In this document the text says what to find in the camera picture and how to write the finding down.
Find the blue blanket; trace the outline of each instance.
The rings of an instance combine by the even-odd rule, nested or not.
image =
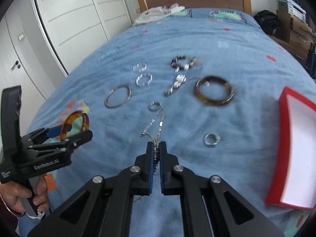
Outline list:
[[[49,193],[52,209],[93,176],[111,177],[133,165],[150,141],[140,137],[155,116],[148,106],[160,101],[165,109],[161,140],[169,153],[198,175],[221,176],[284,230],[290,210],[264,203],[278,152],[277,101],[284,86],[316,101],[315,83],[252,17],[210,11],[187,10],[182,16],[128,29],[88,56],[43,104],[29,131],[56,125],[71,101],[82,100],[90,109],[94,135],[75,150],[70,166],[57,171],[57,189]],[[203,64],[185,71],[187,82],[164,97],[179,74],[170,66],[177,55],[196,56]],[[147,87],[137,87],[138,74],[132,67],[143,62],[153,80]],[[233,85],[235,96],[228,105],[207,106],[195,97],[195,83],[204,75],[223,77]],[[122,84],[132,88],[130,101],[116,109],[105,107],[105,95]],[[203,92],[223,95],[212,86],[203,86]],[[111,102],[125,96],[125,90],[115,93]],[[149,132],[156,136],[157,128],[154,125]],[[203,142],[204,135],[212,132],[221,137],[215,148]],[[26,236],[34,222],[24,217],[19,226],[21,236]],[[179,197],[164,197],[159,177],[154,178],[153,194],[133,205],[130,229],[131,237],[183,236]]]

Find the necklace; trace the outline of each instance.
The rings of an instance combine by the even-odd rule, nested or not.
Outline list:
[[[143,130],[143,132],[140,133],[141,137],[144,136],[149,136],[151,140],[153,140],[154,143],[154,168],[153,168],[153,177],[156,174],[156,169],[159,163],[159,143],[160,143],[160,133],[161,133],[161,128],[162,128],[162,123],[163,123],[163,119],[164,119],[164,114],[165,111],[164,109],[160,109],[158,111],[158,113],[156,114],[156,116],[151,120],[150,124]],[[155,122],[155,119],[160,115],[160,122],[159,122],[159,126],[158,126],[158,133],[157,133],[157,138],[155,139],[150,133],[148,133],[148,129],[149,127],[151,127],[151,125]],[[141,200],[143,198],[143,196],[140,196],[139,198],[135,199],[133,202],[137,202],[139,200]]]

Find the black bag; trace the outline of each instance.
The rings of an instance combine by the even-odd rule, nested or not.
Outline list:
[[[280,18],[268,10],[258,12],[254,19],[267,35],[274,34],[274,30],[281,26]]]

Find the human hand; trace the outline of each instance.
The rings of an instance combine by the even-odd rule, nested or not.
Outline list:
[[[47,174],[43,174],[39,177],[39,181],[35,187],[36,196],[33,198],[33,203],[36,206],[39,205],[37,208],[38,212],[43,212],[49,209],[45,175]],[[25,212],[19,197],[32,197],[32,192],[28,188],[14,181],[0,184],[0,193],[4,202],[14,211],[19,213]]]

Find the blue gripper pad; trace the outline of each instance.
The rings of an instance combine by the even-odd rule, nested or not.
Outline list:
[[[58,136],[60,134],[61,127],[62,127],[62,125],[52,127],[51,129],[49,129],[47,131],[46,136],[48,138],[54,138],[54,137]],[[72,129],[72,125],[69,125],[67,132],[69,132],[71,129]]]
[[[150,163],[148,182],[149,182],[149,193],[151,194],[153,190],[153,180],[154,180],[154,144],[151,145],[150,161],[151,163]]]

